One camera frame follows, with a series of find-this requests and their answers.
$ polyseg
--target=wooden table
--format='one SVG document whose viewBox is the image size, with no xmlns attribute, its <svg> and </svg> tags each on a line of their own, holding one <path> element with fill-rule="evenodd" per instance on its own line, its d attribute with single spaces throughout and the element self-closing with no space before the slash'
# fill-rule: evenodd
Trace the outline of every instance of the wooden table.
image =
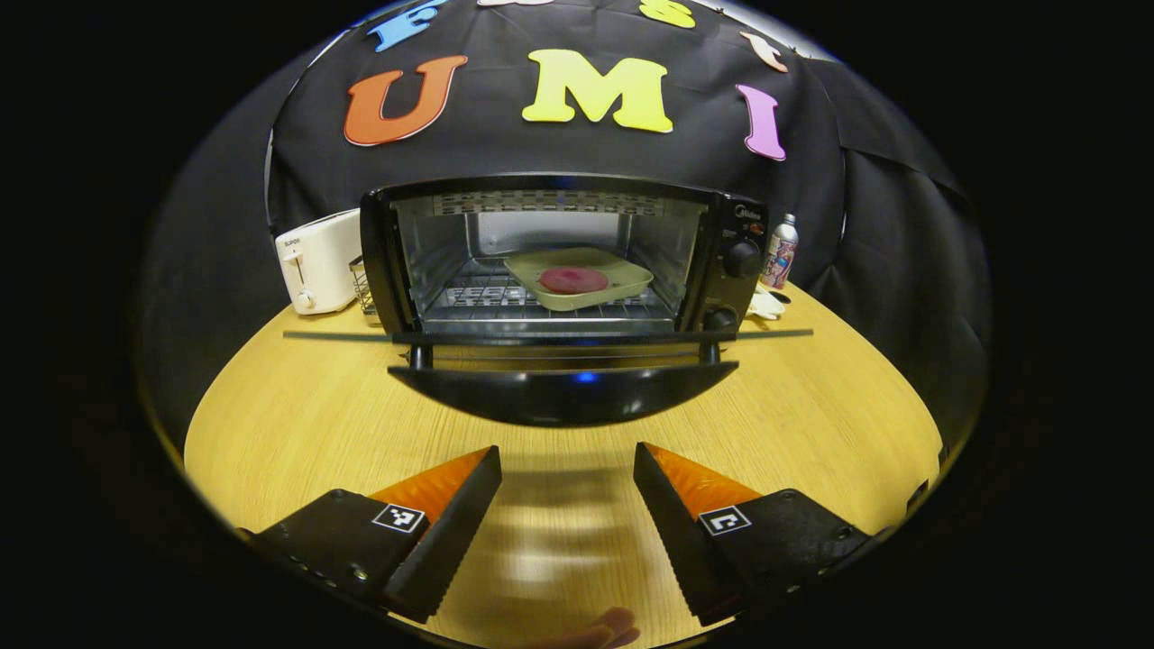
<svg viewBox="0 0 1154 649">
<path fill-rule="evenodd" d="M 355 306 L 285 308 L 237 353 L 193 418 L 185 465 L 233 525 L 260 531 L 335 487 L 373 493 L 488 445 L 503 483 L 437 614 L 434 633 L 508 647 L 637 613 L 652 647 L 700 633 L 632 483 L 649 441 L 770 493 L 795 487 L 874 534 L 937 477 L 942 446 L 913 388 L 864 338 L 793 285 L 778 321 L 812 336 L 739 340 L 741 367 L 704 395 L 598 428 L 510 426 L 445 408 L 385 367 L 404 348 L 287 331 L 382 334 Z"/>
</svg>

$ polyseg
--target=brand logo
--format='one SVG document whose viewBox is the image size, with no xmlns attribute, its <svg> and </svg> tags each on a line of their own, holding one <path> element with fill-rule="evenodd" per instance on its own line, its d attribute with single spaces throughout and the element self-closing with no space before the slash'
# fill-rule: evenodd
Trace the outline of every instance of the brand logo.
<svg viewBox="0 0 1154 649">
<path fill-rule="evenodd" d="M 745 206 L 743 204 L 739 204 L 736 208 L 734 208 L 733 214 L 737 218 L 752 218 L 754 221 L 762 219 L 762 215 L 745 208 Z"/>
</svg>

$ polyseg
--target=pink letter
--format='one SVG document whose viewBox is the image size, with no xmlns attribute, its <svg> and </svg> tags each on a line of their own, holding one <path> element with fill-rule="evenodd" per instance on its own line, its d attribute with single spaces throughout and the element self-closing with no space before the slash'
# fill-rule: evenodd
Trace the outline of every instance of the pink letter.
<svg viewBox="0 0 1154 649">
<path fill-rule="evenodd" d="M 778 124 L 773 114 L 778 100 L 756 88 L 740 83 L 737 91 L 745 96 L 745 104 L 749 106 L 749 137 L 745 137 L 745 147 L 770 159 L 786 159 L 786 150 L 778 142 Z"/>
</svg>

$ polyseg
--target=black backdrop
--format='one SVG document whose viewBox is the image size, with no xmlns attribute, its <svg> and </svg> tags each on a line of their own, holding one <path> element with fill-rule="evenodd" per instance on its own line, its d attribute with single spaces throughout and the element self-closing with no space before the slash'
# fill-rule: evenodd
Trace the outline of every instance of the black backdrop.
<svg viewBox="0 0 1154 649">
<path fill-rule="evenodd" d="M 47 275 L 30 274 L 62 290 L 52 296 L 61 311 L 51 313 L 63 315 L 45 319 L 37 357 L 50 397 L 32 411 L 55 423 L 57 434 L 29 435 L 55 443 L 37 478 L 13 492 L 30 508 L 17 527 L 35 543 L 18 555 L 27 560 L 15 561 L 17 574 L 30 568 L 30 576 L 9 587 L 37 643 L 61 633 L 179 644 L 402 642 L 372 618 L 254 564 L 159 460 L 132 383 L 126 305 L 151 210 L 180 164 L 249 88 L 375 8 L 284 5 L 202 3 L 172 7 L 167 16 L 59 7 L 20 23 L 33 74 L 13 124 L 36 130 L 25 164 L 51 182 L 46 197 L 61 209 L 42 219 L 52 246 L 40 253 L 67 260 Z M 1044 166 L 1056 154 L 1046 127 L 1061 115 L 1043 107 L 1081 57 L 1052 46 L 1062 32 L 1046 7 L 1011 15 L 974 3 L 945 13 L 934 5 L 800 5 L 767 10 L 904 106 L 973 187 L 991 247 L 997 335 L 990 402 L 942 486 L 872 561 L 846 576 L 842 598 L 778 620 L 764 637 L 900 641 L 923 624 L 936 632 L 930 637 L 951 640 L 966 632 L 1004 639 L 1059 631 L 1067 640 L 1109 633 L 1088 612 L 1095 602 L 1116 602 L 1109 577 L 1092 595 L 1069 588 L 1097 566 L 1099 557 L 1069 536 L 1088 523 L 1054 524 L 1058 514 L 1069 521 L 1070 512 L 1087 510 L 1067 465 L 1054 463 L 1056 374 L 1040 353 L 1050 327 L 1042 305 L 1057 278 L 1039 268 L 1061 230 L 1024 216 L 1061 204 Z M 975 111 L 976 96 L 996 110 Z M 976 141 L 996 142 L 998 155 Z M 80 237 L 68 230 L 76 222 L 100 227 Z M 1134 551 L 1114 545 L 1115 553 Z M 1080 614 L 1054 617 L 1071 605 Z"/>
</svg>

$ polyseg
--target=hand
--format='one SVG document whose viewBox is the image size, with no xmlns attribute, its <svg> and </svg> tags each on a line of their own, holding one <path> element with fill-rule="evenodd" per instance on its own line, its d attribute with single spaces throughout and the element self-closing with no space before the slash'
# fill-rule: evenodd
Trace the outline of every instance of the hand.
<svg viewBox="0 0 1154 649">
<path fill-rule="evenodd" d="M 629 609 L 614 606 L 582 631 L 538 640 L 517 649 L 616 649 L 640 636 L 642 632 L 634 626 L 634 612 Z"/>
</svg>

